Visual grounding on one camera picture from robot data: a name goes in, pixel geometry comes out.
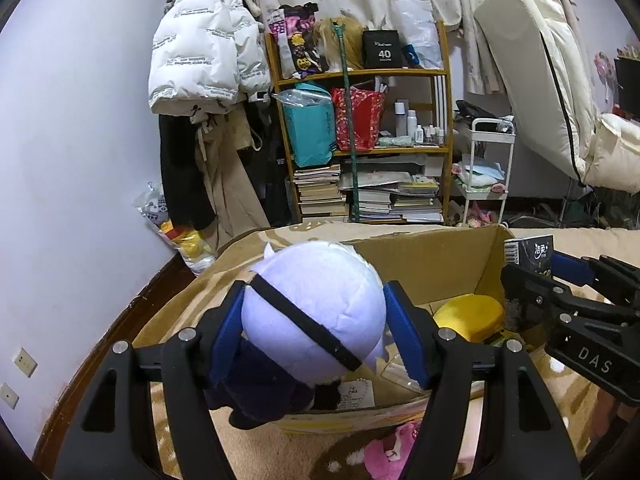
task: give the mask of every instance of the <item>hooded jacket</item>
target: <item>hooded jacket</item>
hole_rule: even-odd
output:
[[[258,23],[242,0],[176,0],[156,34],[149,73],[153,113],[227,114],[271,76]]]

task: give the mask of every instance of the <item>white label tag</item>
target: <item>white label tag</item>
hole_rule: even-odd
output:
[[[366,379],[342,383],[338,386],[340,404],[338,410],[357,410],[373,408],[376,401],[373,398],[373,383]]]

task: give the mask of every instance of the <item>lavender plush toy head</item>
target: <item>lavender plush toy head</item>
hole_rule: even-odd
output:
[[[353,248],[306,242],[277,253],[270,245],[252,268],[343,346],[375,370],[385,357],[386,306],[376,270]],[[250,286],[242,304],[246,338],[296,380],[315,386],[347,372]]]

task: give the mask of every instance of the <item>brown baseboard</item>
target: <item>brown baseboard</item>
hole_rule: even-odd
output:
[[[36,467],[53,476],[58,452],[91,378],[111,346],[121,339],[133,341],[143,326],[194,279],[178,254],[166,264],[124,310],[75,374],[42,430],[33,455]]]

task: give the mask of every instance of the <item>bed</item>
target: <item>bed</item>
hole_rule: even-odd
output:
[[[443,227],[426,226],[364,226],[313,222],[276,230],[256,232],[232,244],[220,259],[182,293],[163,307],[142,329],[134,344],[137,347],[164,342],[181,328],[194,326],[207,308],[220,304],[234,279],[247,276],[248,267],[262,257],[267,242],[277,250],[290,244],[311,239],[348,241],[392,233],[421,232]],[[640,266],[640,233],[626,230],[514,230],[517,237],[553,234],[556,248],[576,256],[609,254]],[[585,295],[596,298],[593,290]],[[534,357],[545,377],[578,454],[584,454],[588,440],[590,418],[598,389],[589,381],[566,369],[554,368],[543,351]],[[164,471],[177,475],[178,467],[168,431],[162,387],[152,387],[154,419]],[[239,480],[302,480],[307,478],[314,462],[324,452],[345,437],[345,434],[285,434],[268,424],[253,431],[232,428],[228,409],[212,412],[212,418],[230,464]]]
[[[484,0],[475,17],[524,144],[582,184],[640,191],[640,128],[597,112],[560,0]]]

